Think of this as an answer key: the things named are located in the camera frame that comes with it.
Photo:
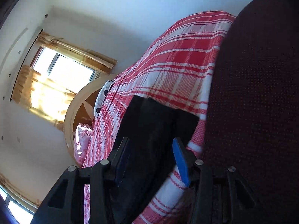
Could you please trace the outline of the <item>black pants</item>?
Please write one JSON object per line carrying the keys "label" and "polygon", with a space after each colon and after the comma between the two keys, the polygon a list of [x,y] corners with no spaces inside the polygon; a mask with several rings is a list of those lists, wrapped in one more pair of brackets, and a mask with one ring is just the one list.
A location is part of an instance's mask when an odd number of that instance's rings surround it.
{"label": "black pants", "polygon": [[152,98],[132,98],[112,149],[115,153],[123,138],[129,139],[129,157],[111,181],[115,223],[132,223],[144,211],[175,167],[173,139],[186,146],[198,122],[198,116]]}

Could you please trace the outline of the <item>left window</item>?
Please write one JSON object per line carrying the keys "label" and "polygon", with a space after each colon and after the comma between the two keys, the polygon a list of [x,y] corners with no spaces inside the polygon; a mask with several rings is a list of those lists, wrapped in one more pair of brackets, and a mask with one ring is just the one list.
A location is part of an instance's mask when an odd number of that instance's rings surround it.
{"label": "left window", "polygon": [[7,188],[1,183],[1,200],[4,201],[4,208],[17,223],[31,223],[38,206],[22,197],[12,188]]}

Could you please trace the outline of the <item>pink floral pillow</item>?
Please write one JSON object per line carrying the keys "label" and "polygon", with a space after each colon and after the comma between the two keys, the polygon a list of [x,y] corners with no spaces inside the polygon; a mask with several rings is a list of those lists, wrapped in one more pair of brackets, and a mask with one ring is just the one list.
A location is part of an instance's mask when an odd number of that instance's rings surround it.
{"label": "pink floral pillow", "polygon": [[74,156],[80,166],[82,166],[85,161],[91,136],[91,127],[88,124],[79,123],[75,131]]}

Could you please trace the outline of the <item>beige wooden headboard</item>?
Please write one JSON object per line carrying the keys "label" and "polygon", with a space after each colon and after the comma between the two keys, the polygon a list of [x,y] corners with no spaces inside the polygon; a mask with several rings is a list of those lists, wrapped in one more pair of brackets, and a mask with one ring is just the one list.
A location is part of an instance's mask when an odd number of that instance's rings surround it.
{"label": "beige wooden headboard", "polygon": [[63,133],[68,153],[75,159],[75,130],[79,123],[92,125],[94,105],[97,95],[104,84],[115,79],[117,74],[103,75],[84,86],[71,101],[65,115]]}

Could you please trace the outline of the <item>yellow curtain behind headboard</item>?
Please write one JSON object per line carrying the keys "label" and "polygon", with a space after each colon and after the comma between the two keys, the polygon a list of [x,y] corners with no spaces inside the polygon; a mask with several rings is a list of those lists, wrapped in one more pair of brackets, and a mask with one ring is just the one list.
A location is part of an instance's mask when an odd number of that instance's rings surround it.
{"label": "yellow curtain behind headboard", "polygon": [[[35,45],[49,48],[74,61],[99,72],[100,75],[110,75],[117,60],[94,50],[81,48],[65,39],[51,36],[42,31]],[[28,112],[46,120],[58,130],[63,129],[68,107],[77,93],[41,75],[29,65],[22,65],[13,87],[11,99]]]}

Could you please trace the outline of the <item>white patterned pillow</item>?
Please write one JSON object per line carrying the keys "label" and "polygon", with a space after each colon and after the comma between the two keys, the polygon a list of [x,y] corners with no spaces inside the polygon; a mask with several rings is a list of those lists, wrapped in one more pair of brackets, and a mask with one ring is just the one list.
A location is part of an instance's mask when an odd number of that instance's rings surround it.
{"label": "white patterned pillow", "polygon": [[95,105],[94,105],[94,117],[97,118],[100,112],[100,109],[103,106],[103,102],[107,97],[107,94],[109,93],[111,87],[114,84],[114,80],[108,80],[104,86],[100,89],[96,101],[95,101]]}

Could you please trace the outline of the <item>window behind headboard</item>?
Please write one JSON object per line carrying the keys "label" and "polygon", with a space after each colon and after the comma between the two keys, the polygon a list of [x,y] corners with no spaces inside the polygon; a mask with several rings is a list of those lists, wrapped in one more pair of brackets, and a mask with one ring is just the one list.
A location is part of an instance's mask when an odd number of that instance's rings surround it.
{"label": "window behind headboard", "polygon": [[44,47],[39,48],[32,67],[41,75],[74,93],[78,93],[99,76],[98,71]]}

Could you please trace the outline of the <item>red plaid bed sheet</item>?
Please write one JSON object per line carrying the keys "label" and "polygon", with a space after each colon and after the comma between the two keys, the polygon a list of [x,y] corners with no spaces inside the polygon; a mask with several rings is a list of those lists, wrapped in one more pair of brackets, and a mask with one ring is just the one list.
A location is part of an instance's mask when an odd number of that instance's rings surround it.
{"label": "red plaid bed sheet", "polygon": [[[83,166],[93,166],[110,157],[134,96],[152,98],[198,116],[198,125],[185,147],[199,156],[216,57],[234,20],[225,11],[189,15],[167,29],[136,63],[120,73],[94,121]],[[173,171],[132,223],[182,223],[188,205],[189,193],[175,162]]]}

